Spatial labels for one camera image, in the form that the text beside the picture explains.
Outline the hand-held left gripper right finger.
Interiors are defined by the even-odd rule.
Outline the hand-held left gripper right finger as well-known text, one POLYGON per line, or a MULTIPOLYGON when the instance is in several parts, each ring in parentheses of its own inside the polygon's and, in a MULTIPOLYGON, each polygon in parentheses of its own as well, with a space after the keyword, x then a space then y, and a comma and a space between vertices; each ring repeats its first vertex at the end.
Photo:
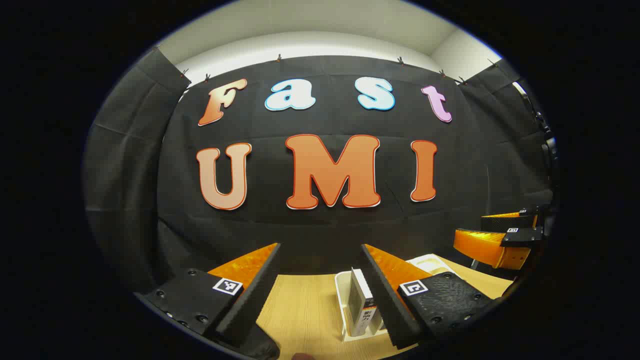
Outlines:
POLYGON ((370 244, 360 249, 359 268, 398 349, 449 344, 498 304, 452 271, 433 274, 370 244))

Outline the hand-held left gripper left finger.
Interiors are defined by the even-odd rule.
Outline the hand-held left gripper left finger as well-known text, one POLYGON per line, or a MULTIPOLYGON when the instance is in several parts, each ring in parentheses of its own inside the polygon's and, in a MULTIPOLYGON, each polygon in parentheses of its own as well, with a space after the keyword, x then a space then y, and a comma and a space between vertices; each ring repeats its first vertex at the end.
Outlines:
POLYGON ((276 360, 277 342, 258 325, 281 264, 281 244, 250 251, 215 268, 184 266, 135 296, 195 338, 250 360, 276 360))

